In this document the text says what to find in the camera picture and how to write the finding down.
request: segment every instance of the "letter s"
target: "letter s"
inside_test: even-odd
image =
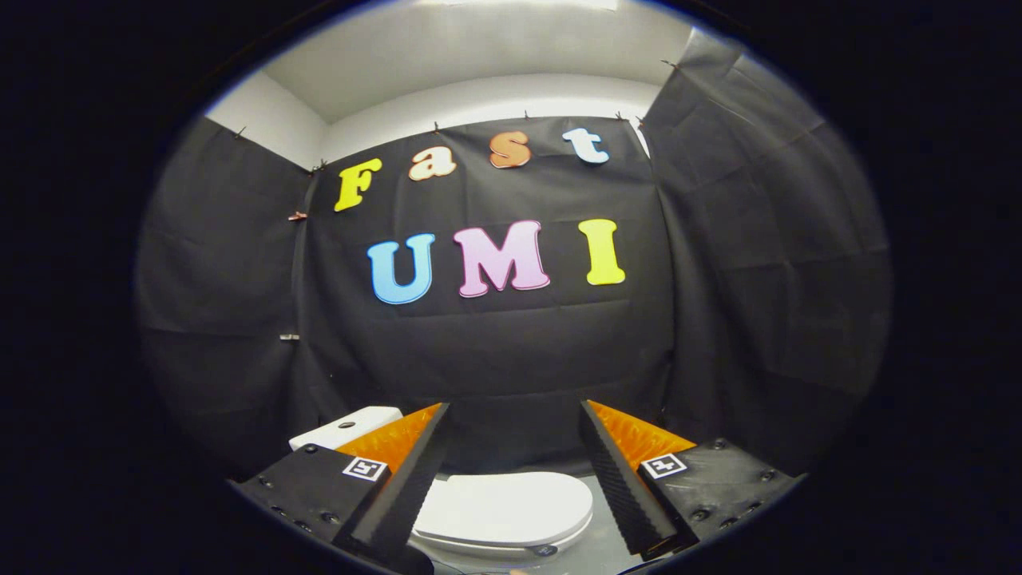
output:
[[[525,144],[528,136],[524,132],[501,132],[490,140],[490,162],[494,167],[517,167],[524,165],[532,152]]]

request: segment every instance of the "pink letter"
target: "pink letter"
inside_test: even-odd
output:
[[[458,293],[463,298],[484,296],[490,286],[482,280],[482,271],[486,272],[497,291],[503,292],[512,263],[515,276],[511,285],[515,290],[538,290],[549,285],[550,276],[543,273],[540,261],[539,234],[540,222],[515,222],[508,228],[504,246],[500,249],[480,228],[470,227],[454,234],[465,259],[465,284]]]

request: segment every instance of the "letter u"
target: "letter u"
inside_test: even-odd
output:
[[[405,242],[412,249],[415,278],[407,285],[398,285],[393,275],[393,254],[400,245],[397,241],[383,241],[369,248],[372,261],[373,292],[380,301],[392,305],[409,304],[426,295],[433,281],[433,268],[429,260],[429,246],[436,239],[431,233],[420,233]]]

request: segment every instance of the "black curtain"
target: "black curtain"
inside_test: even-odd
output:
[[[598,134],[603,163],[587,163],[562,134]],[[490,140],[521,131],[532,157],[491,164]],[[412,157],[452,151],[456,170],[413,181]],[[362,202],[334,211],[341,170],[379,158]],[[621,283],[591,285],[590,252],[578,223],[615,222]],[[460,229],[480,227],[500,246],[515,221],[536,220],[550,284],[463,298]],[[533,117],[482,122],[375,146],[327,164],[309,209],[300,300],[303,347],[316,378],[352,409],[397,405],[403,413],[453,402],[452,473],[524,467],[586,469],[578,401],[592,398],[652,421],[670,368],[672,270],[649,158],[628,122]],[[408,237],[432,233],[432,283],[404,305],[378,300],[369,246],[397,241],[399,283],[414,271]],[[336,412],[336,417],[343,416]]]
[[[676,270],[668,427],[802,473],[886,343],[889,252],[867,177],[779,75],[698,30],[642,130]]]
[[[205,118],[168,158],[136,266],[142,349],[182,427],[231,475],[254,473],[315,425],[294,386],[292,260],[311,179]]]

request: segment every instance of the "foam letter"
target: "foam letter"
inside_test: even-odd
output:
[[[524,165],[532,152],[525,143],[528,136],[523,132],[501,132],[490,140],[490,162],[494,167],[516,167]]]
[[[373,172],[379,172],[383,162],[379,157],[374,157],[369,161],[363,161],[340,172],[340,197],[333,206],[334,211],[347,209],[362,203],[360,191],[369,189],[373,181]]]
[[[458,166],[451,159],[451,148],[446,145],[423,149],[412,157],[412,161],[415,164],[408,171],[408,177],[417,182],[433,176],[446,176]]]
[[[586,280],[593,285],[607,285],[624,281],[624,270],[617,267],[614,253],[614,230],[617,224],[610,220],[586,220],[578,223],[578,231],[589,239],[590,272]]]
[[[369,248],[373,265],[373,292],[382,302],[401,305],[418,300],[429,291],[433,281],[433,268],[429,262],[429,245],[436,239],[431,233],[420,233],[405,242],[415,257],[415,278],[408,285],[398,285],[393,276],[393,254],[397,241],[384,241]]]
[[[564,132],[561,134],[561,137],[571,140],[571,145],[575,148],[575,153],[585,161],[603,163],[607,159],[610,159],[609,153],[597,150],[593,144],[593,142],[600,141],[600,136],[598,134],[590,134],[586,128],[575,128],[569,132]]]
[[[480,228],[463,229],[454,234],[465,259],[465,284],[458,293],[463,298],[484,296],[490,286],[482,280],[483,271],[497,291],[503,292],[512,265],[515,276],[511,285],[515,290],[538,290],[549,285],[550,276],[543,273],[543,262],[540,261],[539,233],[540,222],[515,222],[508,228],[504,246],[500,249]]]

